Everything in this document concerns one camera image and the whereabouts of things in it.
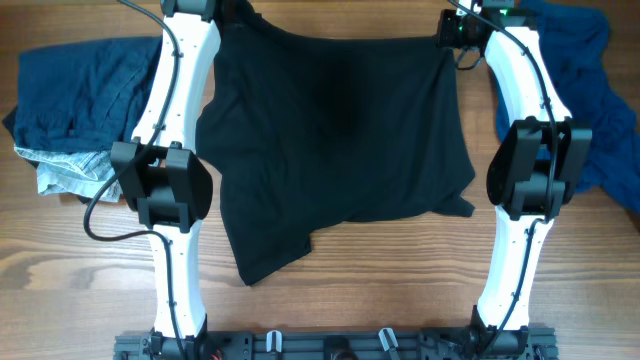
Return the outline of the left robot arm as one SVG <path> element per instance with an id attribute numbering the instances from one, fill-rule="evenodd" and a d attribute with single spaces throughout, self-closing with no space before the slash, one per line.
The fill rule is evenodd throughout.
<path id="1" fill-rule="evenodd" d="M 162 45 L 150 97 L 111 162 L 129 207 L 149 239 L 156 319 L 141 339 L 143 359 L 215 359 L 201 297 L 198 237 L 213 181 L 195 154 L 195 128 L 207 74 L 219 50 L 213 1 L 161 4 Z"/>

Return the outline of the black t-shirt with logo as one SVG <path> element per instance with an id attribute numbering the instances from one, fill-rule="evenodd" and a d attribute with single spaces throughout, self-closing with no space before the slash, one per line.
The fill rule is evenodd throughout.
<path id="1" fill-rule="evenodd" d="M 246 285 L 309 254 L 322 228 L 473 214 L 456 67 L 432 38 L 305 37 L 238 1 L 213 67 L 196 152 L 221 174 Z"/>

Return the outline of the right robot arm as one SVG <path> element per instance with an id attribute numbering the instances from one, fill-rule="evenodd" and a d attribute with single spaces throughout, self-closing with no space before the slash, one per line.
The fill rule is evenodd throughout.
<path id="1" fill-rule="evenodd" d="M 486 177 L 496 233 L 484 290 L 469 325 L 441 330 L 460 359 L 554 359 L 555 334 L 530 324 L 529 300 L 545 239 L 573 197 L 592 132 L 556 93 L 534 16 L 514 1 L 456 1 L 442 12 L 436 43 L 476 51 L 490 67 L 509 129 Z"/>

